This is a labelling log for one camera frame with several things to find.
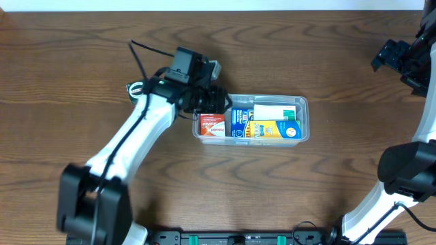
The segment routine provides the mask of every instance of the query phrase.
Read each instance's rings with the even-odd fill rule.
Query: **wooden table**
[[[373,188],[389,146],[409,142],[424,100],[369,63],[387,39],[414,40],[420,12],[6,13],[0,22],[0,244],[62,244],[59,176],[84,164],[131,113],[140,78],[130,38],[185,46],[222,64],[231,93],[302,95],[311,137],[295,148],[205,146],[191,121],[157,140],[131,186],[134,215],[185,230],[331,224]],[[165,56],[138,50],[150,73]],[[436,226],[436,202],[413,208]],[[412,244],[436,235],[402,214]]]

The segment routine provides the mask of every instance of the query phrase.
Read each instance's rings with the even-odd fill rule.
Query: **red box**
[[[224,115],[201,114],[200,126],[201,135],[225,137]]]

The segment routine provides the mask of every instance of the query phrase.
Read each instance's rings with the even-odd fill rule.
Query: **plastic container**
[[[231,145],[231,146],[296,146],[300,142],[309,139],[309,104],[301,96],[282,95],[230,95],[234,108],[253,109],[255,104],[259,105],[295,105],[296,120],[300,121],[302,132],[301,139],[282,138],[253,138],[253,137],[215,137],[203,136],[200,134],[200,119],[193,121],[192,133],[200,139],[203,144]],[[230,135],[232,128],[232,109],[225,112],[225,134]]]

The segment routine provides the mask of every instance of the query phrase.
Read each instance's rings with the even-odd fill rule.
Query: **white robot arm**
[[[433,12],[427,16],[427,21],[424,18],[423,22],[427,25],[427,28],[430,28],[429,18],[432,18],[432,21],[434,21],[435,13]],[[420,49],[419,51],[421,52],[425,50],[425,47],[422,46],[423,44],[420,43],[423,39],[419,37],[413,48]],[[397,60],[386,54],[386,50],[395,54],[401,53],[404,48],[401,48],[400,45],[403,44],[399,42],[393,47],[392,41],[388,41],[379,53],[379,56],[385,59],[383,61],[385,62],[384,65],[397,69],[395,63],[388,63],[388,60],[396,62]],[[396,150],[387,149],[385,151],[379,163],[380,180],[377,181],[373,190],[364,198],[359,206],[350,213],[347,213],[342,219],[342,236],[346,237],[352,244],[372,244],[377,234],[404,210],[401,207],[395,207],[396,203],[401,203],[410,208],[418,204],[419,201],[425,201],[426,198],[435,193],[434,188],[431,187],[432,184],[429,184],[434,178],[429,176],[434,175],[434,173],[429,173],[428,167],[434,164],[436,160],[436,147],[434,143],[431,143],[431,140],[436,140],[436,44],[431,46],[430,59],[431,74],[426,93],[426,103],[418,130],[412,139],[414,143],[404,147],[396,147]],[[406,84],[413,82],[406,79],[405,81]],[[413,85],[417,86],[414,87],[415,89],[420,89],[420,84]],[[393,178],[387,172],[392,172],[392,169],[396,168],[398,171],[393,171],[392,175],[395,176]],[[386,192],[386,184],[389,185],[391,191]],[[419,191],[414,193],[410,190],[404,191],[402,188],[418,189]]]
[[[133,222],[127,187],[151,146],[181,110],[223,114],[232,106],[227,91],[211,85],[221,66],[201,54],[179,47],[173,65],[150,79],[140,68],[145,89],[131,116],[85,167],[68,165],[61,176],[57,227],[91,245],[143,245],[148,232]],[[94,191],[96,199],[87,195]]]

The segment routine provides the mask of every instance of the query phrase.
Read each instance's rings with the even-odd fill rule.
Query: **black cable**
[[[377,228],[377,226],[379,226],[390,214],[392,214],[393,211],[397,209],[398,206],[394,204],[379,220],[377,220],[377,222],[371,228],[369,228],[365,233],[363,233],[363,235],[360,236],[359,239],[357,239],[352,245],[359,244],[359,242],[361,242],[368,234],[373,232],[373,230]]]
[[[174,57],[173,54],[169,54],[169,53],[167,53],[167,52],[160,51],[160,50],[157,50],[157,49],[154,49],[154,48],[151,48],[151,47],[145,46],[144,44],[140,44],[140,43],[136,42],[136,41],[133,40],[133,39],[131,39],[130,41],[131,41],[133,44],[138,45],[139,47],[143,47],[143,48],[146,48],[146,49],[148,49],[148,50],[151,50],[151,51],[154,51],[154,52],[157,52],[157,53],[160,53],[160,54],[163,54],[163,55],[169,56],[169,57]]]
[[[413,212],[410,211],[410,209],[402,204],[402,203],[396,203],[395,205],[400,206],[402,208],[404,208],[404,210],[406,210],[406,212],[411,216],[411,218],[419,225],[421,226],[421,228],[426,229],[427,231],[431,231],[431,232],[436,232],[436,228],[432,228],[432,227],[428,227],[426,226],[423,222],[421,222],[421,220],[419,220],[418,217],[415,216],[415,214]]]
[[[134,50],[134,47],[133,47],[131,44],[129,44],[129,48],[130,48],[131,53],[132,53],[133,56],[135,57],[135,60],[136,60],[136,62],[137,62],[137,64],[138,64],[138,66],[139,66],[139,69],[141,70],[141,73],[142,73],[142,76],[144,77],[144,80],[145,80],[145,81],[148,81],[149,79],[147,78],[147,74],[145,73],[145,69],[144,69],[144,67],[142,66],[142,63],[141,63],[141,61],[140,61],[138,55],[136,54],[136,52],[135,52],[135,50]]]
[[[295,230],[297,230],[297,228],[298,228],[300,225],[302,225],[302,224],[311,224],[311,225],[313,225],[313,226],[315,227],[315,229],[318,229],[318,227],[316,227],[316,225],[313,224],[313,223],[310,222],[310,221],[303,221],[303,222],[300,222],[298,225],[296,225],[295,228],[294,228],[294,230],[292,230],[292,239],[293,239],[294,242],[296,242],[298,245],[306,245],[306,244],[302,244],[301,242],[298,241],[298,239],[295,238]]]
[[[141,115],[138,117],[136,122],[130,127],[129,131],[121,138],[121,140],[118,142],[118,144],[115,146],[112,153],[110,153],[108,160],[106,161],[106,164],[104,165],[104,169],[102,174],[99,177],[99,184],[98,184],[98,190],[97,190],[97,198],[95,200],[95,208],[94,208],[94,216],[93,216],[93,232],[91,234],[91,245],[97,245],[96,244],[96,236],[97,236],[97,226],[98,226],[98,214],[99,214],[99,206],[100,206],[100,199],[102,195],[102,189],[104,188],[104,182],[106,181],[106,175],[108,174],[109,167],[112,165],[112,162],[114,161],[115,155],[118,152],[118,150],[121,148],[121,146],[124,144],[126,139],[131,135],[131,133],[135,130],[135,128],[140,124],[141,120],[145,118],[147,110],[150,106],[150,91],[151,91],[151,85],[147,82],[148,78],[146,76],[145,70],[142,66],[142,63],[140,59],[138,58],[138,55],[136,54],[133,46],[129,44],[131,53],[135,57],[136,62],[138,63],[138,66],[141,70],[142,76],[144,76],[144,86],[146,86],[145,94],[147,95],[146,103],[143,111],[141,112]]]

